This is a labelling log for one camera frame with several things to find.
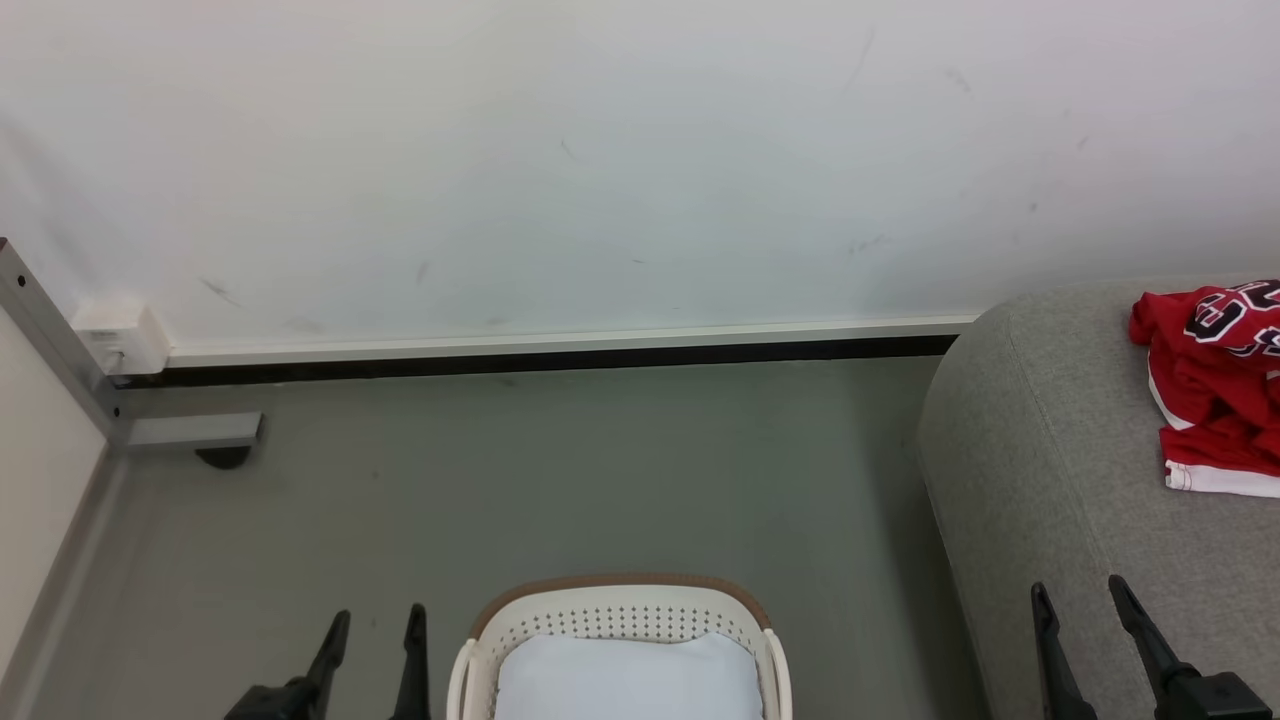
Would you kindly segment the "cream plastic laundry basket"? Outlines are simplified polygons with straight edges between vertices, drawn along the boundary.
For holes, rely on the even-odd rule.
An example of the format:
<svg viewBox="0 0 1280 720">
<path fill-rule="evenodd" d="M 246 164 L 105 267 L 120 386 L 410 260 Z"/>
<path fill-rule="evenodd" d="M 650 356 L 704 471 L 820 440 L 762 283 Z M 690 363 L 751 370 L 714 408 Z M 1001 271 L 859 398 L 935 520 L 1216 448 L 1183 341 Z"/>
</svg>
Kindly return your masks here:
<svg viewBox="0 0 1280 720">
<path fill-rule="evenodd" d="M 498 594 L 456 656 L 445 720 L 494 720 L 500 665 L 536 635 L 673 644 L 707 634 L 751 655 L 762 720 L 794 720 L 788 661 L 764 606 L 732 582 L 672 573 L 564 577 Z"/>
</svg>

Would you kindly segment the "cream partition panel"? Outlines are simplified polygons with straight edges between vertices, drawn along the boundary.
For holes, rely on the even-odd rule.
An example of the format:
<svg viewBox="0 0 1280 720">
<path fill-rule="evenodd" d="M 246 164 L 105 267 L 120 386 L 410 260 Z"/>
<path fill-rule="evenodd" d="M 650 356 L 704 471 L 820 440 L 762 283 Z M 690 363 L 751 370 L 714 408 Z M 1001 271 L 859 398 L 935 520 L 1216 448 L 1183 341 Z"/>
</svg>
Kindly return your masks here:
<svg viewBox="0 0 1280 720">
<path fill-rule="evenodd" d="M 0 680 L 105 445 L 102 432 L 0 307 Z"/>
</svg>

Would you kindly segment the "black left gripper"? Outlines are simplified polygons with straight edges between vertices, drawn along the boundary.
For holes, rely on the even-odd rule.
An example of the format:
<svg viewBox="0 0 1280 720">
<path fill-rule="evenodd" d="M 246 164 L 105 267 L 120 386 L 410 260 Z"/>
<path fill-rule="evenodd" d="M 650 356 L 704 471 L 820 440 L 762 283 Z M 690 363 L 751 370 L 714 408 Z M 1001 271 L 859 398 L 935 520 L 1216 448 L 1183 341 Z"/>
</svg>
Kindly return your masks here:
<svg viewBox="0 0 1280 720">
<path fill-rule="evenodd" d="M 284 685 L 252 685 L 227 711 L 224 720 L 312 720 L 317 701 L 329 701 L 337 670 L 346 659 L 351 612 L 340 610 L 303 678 Z M 413 603 L 403 638 L 404 665 L 390 720 L 433 720 L 428 665 L 428 614 Z"/>
</svg>

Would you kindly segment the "red basketball jersey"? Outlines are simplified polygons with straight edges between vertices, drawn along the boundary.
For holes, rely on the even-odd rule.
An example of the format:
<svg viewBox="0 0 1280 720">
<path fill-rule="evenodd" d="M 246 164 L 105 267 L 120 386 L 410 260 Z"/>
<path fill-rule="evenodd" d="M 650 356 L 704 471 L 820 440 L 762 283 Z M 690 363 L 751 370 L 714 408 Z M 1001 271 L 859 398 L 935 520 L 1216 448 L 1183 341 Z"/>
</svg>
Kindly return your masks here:
<svg viewBox="0 0 1280 720">
<path fill-rule="evenodd" d="M 1164 415 L 1166 487 L 1280 498 L 1280 279 L 1143 293 L 1128 334 Z"/>
</svg>

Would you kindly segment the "white cloth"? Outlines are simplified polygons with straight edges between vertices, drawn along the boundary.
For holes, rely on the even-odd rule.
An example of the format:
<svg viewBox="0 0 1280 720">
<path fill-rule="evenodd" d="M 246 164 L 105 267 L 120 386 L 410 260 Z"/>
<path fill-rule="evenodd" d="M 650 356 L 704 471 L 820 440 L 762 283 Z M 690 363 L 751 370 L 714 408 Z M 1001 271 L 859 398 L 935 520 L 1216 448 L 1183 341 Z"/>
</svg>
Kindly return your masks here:
<svg viewBox="0 0 1280 720">
<path fill-rule="evenodd" d="M 755 659 L 707 634 L 673 644 L 539 635 L 500 665 L 493 720 L 764 720 Z"/>
</svg>

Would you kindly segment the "light grey fabric sofa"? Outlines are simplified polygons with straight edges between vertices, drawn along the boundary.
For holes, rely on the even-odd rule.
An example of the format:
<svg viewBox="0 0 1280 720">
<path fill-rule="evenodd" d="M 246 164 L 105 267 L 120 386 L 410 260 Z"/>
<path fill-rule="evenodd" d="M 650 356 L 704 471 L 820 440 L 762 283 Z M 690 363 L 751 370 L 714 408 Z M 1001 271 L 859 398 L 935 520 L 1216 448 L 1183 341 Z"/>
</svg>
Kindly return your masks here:
<svg viewBox="0 0 1280 720">
<path fill-rule="evenodd" d="M 920 465 L 995 720 L 1043 720 L 1030 589 L 1102 720 L 1155 700 L 1108 592 L 1124 577 L 1179 657 L 1240 676 L 1280 720 L 1280 498 L 1171 489 L 1146 348 L 1144 293 L 1240 275 L 1064 286 L 980 315 L 943 356 Z"/>
</svg>

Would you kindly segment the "grey aluminium frame profile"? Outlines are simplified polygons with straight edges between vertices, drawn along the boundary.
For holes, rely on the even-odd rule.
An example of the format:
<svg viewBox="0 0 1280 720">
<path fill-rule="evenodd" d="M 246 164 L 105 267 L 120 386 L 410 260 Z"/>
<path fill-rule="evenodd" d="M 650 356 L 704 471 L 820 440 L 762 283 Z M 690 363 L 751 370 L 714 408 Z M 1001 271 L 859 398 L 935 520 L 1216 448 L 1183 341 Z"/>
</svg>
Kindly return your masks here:
<svg viewBox="0 0 1280 720">
<path fill-rule="evenodd" d="M 255 448 L 262 438 L 262 413 L 136 418 L 123 393 L 102 373 L 5 237 L 0 237 L 0 309 L 114 450 L 137 454 L 244 445 Z"/>
</svg>

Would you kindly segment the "white wall socket box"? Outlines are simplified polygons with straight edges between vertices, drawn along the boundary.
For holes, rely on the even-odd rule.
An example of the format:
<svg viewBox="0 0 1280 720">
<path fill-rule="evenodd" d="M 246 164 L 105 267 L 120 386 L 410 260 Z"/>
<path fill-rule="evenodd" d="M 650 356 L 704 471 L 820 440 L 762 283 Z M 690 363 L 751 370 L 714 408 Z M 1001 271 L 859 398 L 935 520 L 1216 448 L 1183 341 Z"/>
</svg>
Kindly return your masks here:
<svg viewBox="0 0 1280 720">
<path fill-rule="evenodd" d="M 168 365 L 170 340 L 143 304 L 91 304 L 70 327 L 105 375 L 155 375 Z"/>
</svg>

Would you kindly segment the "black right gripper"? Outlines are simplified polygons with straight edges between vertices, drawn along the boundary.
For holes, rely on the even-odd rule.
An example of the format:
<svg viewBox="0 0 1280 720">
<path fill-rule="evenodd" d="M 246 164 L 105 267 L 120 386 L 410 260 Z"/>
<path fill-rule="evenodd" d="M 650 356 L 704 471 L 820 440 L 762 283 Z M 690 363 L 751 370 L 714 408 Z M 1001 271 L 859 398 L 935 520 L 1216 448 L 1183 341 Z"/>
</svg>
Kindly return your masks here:
<svg viewBox="0 0 1280 720">
<path fill-rule="evenodd" d="M 1161 691 L 1155 720 L 1274 720 L 1274 711 L 1235 673 L 1199 674 L 1178 666 L 1178 655 L 1120 575 L 1108 592 L 1125 632 L 1133 638 L 1152 691 Z M 1059 639 L 1060 621 L 1043 583 L 1030 588 L 1041 707 L 1044 720 L 1098 720 L 1076 684 Z"/>
</svg>

